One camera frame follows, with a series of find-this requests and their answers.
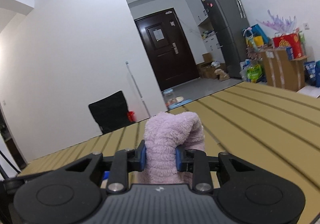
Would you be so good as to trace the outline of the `pink fluffy cloth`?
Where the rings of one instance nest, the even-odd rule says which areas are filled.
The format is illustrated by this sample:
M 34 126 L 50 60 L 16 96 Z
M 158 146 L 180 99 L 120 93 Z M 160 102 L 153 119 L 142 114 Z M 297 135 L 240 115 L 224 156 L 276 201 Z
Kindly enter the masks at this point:
M 192 173 L 176 168 L 176 147 L 204 151 L 203 126 L 196 113 L 159 113 L 147 121 L 144 141 L 146 165 L 136 175 L 138 183 L 192 185 Z

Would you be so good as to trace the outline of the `black folding chair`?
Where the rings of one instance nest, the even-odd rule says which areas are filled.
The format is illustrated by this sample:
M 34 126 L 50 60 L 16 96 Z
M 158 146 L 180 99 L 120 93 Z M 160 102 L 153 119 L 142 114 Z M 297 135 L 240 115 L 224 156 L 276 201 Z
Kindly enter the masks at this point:
M 133 124 L 129 120 L 127 102 L 121 90 L 89 104 L 88 108 L 102 134 Z

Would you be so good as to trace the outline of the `blue pet water bowl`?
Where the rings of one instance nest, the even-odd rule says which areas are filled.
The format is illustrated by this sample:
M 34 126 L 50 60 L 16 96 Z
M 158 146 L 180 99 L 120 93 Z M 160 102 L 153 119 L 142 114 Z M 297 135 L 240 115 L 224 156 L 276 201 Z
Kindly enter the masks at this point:
M 182 96 L 176 96 L 172 88 L 164 90 L 162 94 L 168 110 L 178 108 L 193 101 L 185 99 Z

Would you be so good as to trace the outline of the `white mop pole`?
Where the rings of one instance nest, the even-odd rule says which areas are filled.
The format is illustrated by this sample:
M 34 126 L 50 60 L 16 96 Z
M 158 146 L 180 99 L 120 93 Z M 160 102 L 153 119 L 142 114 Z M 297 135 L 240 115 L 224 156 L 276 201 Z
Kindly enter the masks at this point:
M 131 76 L 131 78 L 132 78 L 132 80 L 133 80 L 133 84 L 135 85 L 136 90 L 137 90 L 137 92 L 138 92 L 138 94 L 139 94 L 139 97 L 140 97 L 140 99 L 141 99 L 141 101 L 142 101 L 142 104 L 143 104 L 143 106 L 144 106 L 144 108 L 145 108 L 145 110 L 146 110 L 146 113 L 148 114 L 148 117 L 150 118 L 150 117 L 151 117 L 150 112 L 149 112 L 149 110 L 148 110 L 148 107 L 146 106 L 146 103 L 145 103 L 145 101 L 144 101 L 143 95 L 142 95 L 142 93 L 140 92 L 139 86 L 138 86 L 138 84 L 137 84 L 137 82 L 136 82 L 136 80 L 135 80 L 135 78 L 134 78 L 134 75 L 133 75 L 133 73 L 131 72 L 131 69 L 130 69 L 130 66 L 129 66 L 129 62 L 126 61 L 125 64 L 126 64 L 126 67 L 127 67 L 128 72 L 129 72 L 129 74 L 130 74 L 130 76 Z

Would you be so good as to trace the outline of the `tan slatted folding table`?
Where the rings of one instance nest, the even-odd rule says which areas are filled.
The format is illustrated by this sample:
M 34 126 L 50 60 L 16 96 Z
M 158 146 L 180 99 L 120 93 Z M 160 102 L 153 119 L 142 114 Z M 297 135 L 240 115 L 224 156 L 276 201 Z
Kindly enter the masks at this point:
M 299 186 L 306 204 L 298 223 L 319 223 L 319 99 L 293 91 L 251 83 L 240 83 L 204 97 L 170 113 L 195 112 L 205 134 L 206 153 L 217 156 L 227 151 Z M 143 139 L 146 121 L 94 137 L 80 144 L 30 162 L 21 175 L 55 170 L 93 151 L 104 156 L 125 148 L 135 148 Z M 165 223 L 163 202 L 157 203 L 154 217 L 142 214 L 151 209 L 126 204 L 125 223 Z

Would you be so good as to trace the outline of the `green snack bag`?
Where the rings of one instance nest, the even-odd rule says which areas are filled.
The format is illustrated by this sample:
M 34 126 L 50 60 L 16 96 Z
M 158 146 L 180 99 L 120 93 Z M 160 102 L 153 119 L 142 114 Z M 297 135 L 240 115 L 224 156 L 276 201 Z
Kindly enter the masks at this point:
M 261 65 L 258 64 L 251 64 L 247 67 L 246 71 L 247 81 L 251 83 L 257 83 L 261 80 L 263 76 L 263 71 Z

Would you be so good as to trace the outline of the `dark brown door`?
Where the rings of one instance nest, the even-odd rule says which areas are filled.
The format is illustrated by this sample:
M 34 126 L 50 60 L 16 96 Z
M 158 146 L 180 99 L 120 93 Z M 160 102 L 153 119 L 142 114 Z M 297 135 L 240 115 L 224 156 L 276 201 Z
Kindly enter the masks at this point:
M 135 19 L 161 91 L 199 78 L 189 43 L 173 8 Z

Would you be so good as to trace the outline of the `large cardboard box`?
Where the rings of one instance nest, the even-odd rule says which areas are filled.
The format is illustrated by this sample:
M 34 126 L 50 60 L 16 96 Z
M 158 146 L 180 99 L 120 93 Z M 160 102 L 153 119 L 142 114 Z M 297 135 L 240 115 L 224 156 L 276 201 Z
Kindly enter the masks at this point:
M 289 60 L 285 49 L 266 49 L 260 56 L 269 86 L 295 92 L 305 87 L 306 56 Z

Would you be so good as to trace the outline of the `grey refrigerator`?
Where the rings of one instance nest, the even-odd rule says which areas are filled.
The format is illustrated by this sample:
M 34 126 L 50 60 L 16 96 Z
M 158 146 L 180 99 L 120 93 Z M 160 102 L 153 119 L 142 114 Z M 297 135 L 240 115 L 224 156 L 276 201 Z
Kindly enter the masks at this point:
M 228 74 L 240 78 L 240 63 L 247 59 L 244 30 L 249 22 L 239 0 L 201 0 L 213 26 Z

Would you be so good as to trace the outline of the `red gift box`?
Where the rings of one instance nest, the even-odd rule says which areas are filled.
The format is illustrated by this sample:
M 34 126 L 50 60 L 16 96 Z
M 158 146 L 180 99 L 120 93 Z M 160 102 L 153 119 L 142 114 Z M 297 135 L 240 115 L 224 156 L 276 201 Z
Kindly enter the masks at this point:
M 300 38 L 297 33 L 293 33 L 289 35 L 281 35 L 281 36 L 272 38 L 272 40 L 276 48 L 291 47 L 294 58 L 300 58 L 304 56 Z

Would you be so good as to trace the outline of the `purple decorative branches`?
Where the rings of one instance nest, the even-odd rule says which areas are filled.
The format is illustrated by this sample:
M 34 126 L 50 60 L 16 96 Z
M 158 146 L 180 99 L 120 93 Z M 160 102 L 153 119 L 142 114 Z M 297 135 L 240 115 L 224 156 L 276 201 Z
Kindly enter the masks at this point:
M 267 13 L 270 17 L 270 21 L 257 20 L 257 22 L 283 35 L 292 34 L 295 31 L 297 26 L 296 16 L 294 16 L 292 19 L 291 17 L 284 18 L 284 17 L 279 17 L 278 15 L 274 16 L 270 12 L 270 10 L 268 10 Z

